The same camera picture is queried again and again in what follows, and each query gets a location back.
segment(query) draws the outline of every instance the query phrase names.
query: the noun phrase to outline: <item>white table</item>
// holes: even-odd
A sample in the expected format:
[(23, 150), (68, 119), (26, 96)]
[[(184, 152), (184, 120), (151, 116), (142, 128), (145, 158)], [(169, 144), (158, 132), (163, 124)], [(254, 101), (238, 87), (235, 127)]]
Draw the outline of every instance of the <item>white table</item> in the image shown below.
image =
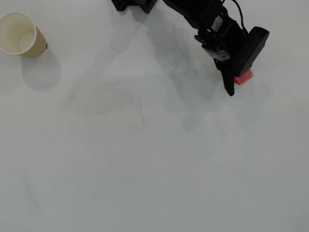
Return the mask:
[(0, 53), (0, 231), (309, 231), (309, 3), (239, 3), (270, 38), (229, 97), (161, 0), (3, 0), (48, 49)]

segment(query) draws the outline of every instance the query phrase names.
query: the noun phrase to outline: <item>red block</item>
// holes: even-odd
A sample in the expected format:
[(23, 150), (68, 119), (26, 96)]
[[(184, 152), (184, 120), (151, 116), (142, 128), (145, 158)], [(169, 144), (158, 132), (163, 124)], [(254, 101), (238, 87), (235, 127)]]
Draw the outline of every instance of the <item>red block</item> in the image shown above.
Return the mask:
[(253, 77), (251, 69), (248, 69), (241, 77), (235, 77), (234, 82), (237, 85), (243, 85)]

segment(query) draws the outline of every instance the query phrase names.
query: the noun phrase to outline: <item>black wire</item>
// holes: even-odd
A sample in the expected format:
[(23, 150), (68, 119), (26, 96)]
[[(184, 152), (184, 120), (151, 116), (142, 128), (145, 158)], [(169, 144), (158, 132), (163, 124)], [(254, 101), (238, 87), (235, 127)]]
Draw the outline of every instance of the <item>black wire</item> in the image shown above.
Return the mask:
[(242, 12), (241, 12), (241, 8), (240, 8), (238, 2), (236, 2), (236, 0), (231, 0), (231, 1), (233, 1), (233, 2), (237, 5), (237, 7), (238, 7), (239, 13), (240, 13), (240, 17), (241, 17), (241, 26), (242, 26), (242, 29), (244, 30), (245, 34), (248, 35), (248, 31), (247, 31), (247, 29), (245, 28), (245, 26), (244, 26), (244, 24), (243, 24), (243, 15), (242, 15)]

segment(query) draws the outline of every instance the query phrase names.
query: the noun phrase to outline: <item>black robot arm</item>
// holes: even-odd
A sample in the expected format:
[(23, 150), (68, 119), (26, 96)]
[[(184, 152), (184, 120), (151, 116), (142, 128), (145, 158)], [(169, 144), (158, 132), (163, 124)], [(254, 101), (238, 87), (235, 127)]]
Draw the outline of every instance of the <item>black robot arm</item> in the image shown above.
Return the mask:
[[(139, 5), (149, 13), (157, 0), (112, 0), (118, 11), (128, 5)], [(228, 16), (221, 0), (163, 0), (167, 6), (182, 14), (188, 23), (198, 30), (195, 39), (214, 59), (221, 71), (225, 89), (234, 95), (234, 77), (240, 77), (252, 66), (265, 46), (269, 32), (254, 27), (250, 33), (243, 25)]]

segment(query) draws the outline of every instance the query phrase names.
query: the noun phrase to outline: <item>white paper cup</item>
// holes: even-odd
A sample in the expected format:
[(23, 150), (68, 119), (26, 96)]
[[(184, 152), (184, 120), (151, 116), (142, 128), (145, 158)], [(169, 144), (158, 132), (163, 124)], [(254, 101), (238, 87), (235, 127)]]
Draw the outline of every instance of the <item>white paper cup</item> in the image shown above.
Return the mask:
[(0, 18), (0, 49), (11, 55), (37, 57), (46, 50), (46, 39), (29, 16), (9, 12)]

